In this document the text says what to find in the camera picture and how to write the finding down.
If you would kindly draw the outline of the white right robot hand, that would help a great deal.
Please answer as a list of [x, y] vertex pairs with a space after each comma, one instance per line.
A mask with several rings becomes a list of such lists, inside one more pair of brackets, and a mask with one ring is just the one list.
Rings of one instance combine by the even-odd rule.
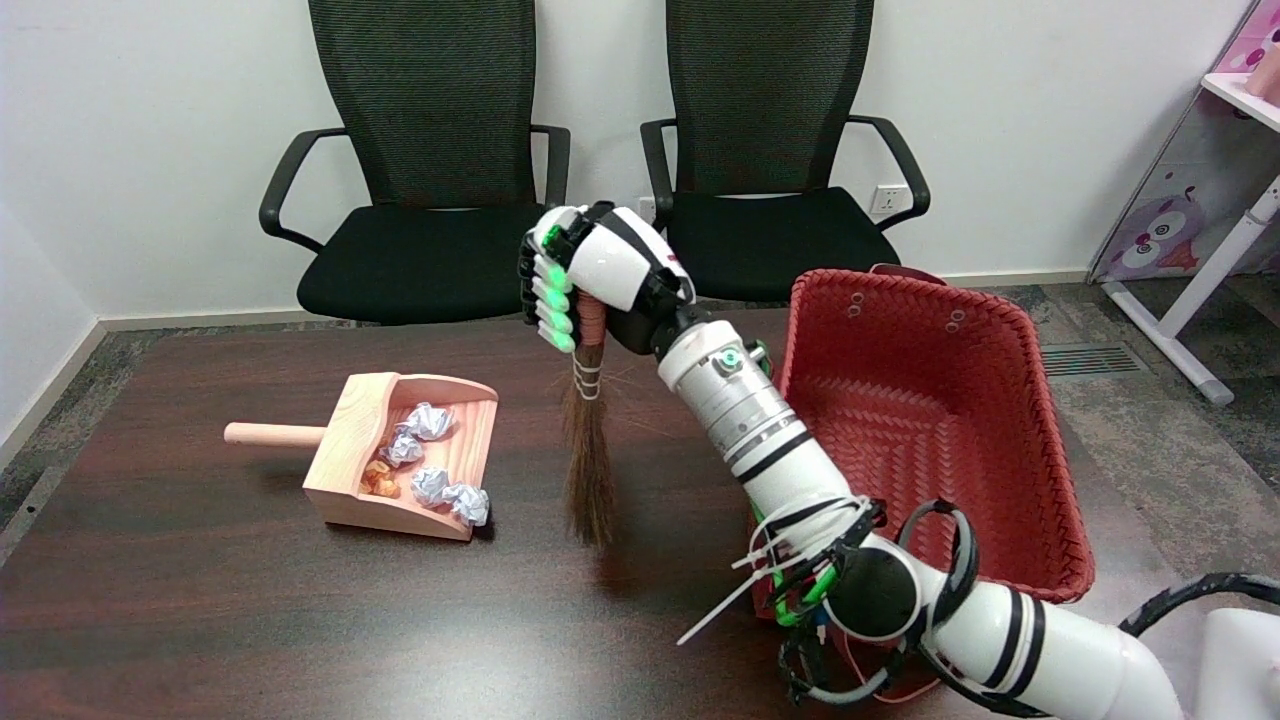
[[588, 299], [605, 306], [604, 328], [622, 347], [658, 357], [678, 333], [677, 311], [698, 300], [660, 232], [608, 201], [545, 211], [521, 240], [518, 278], [525, 323], [566, 354], [588, 342]]

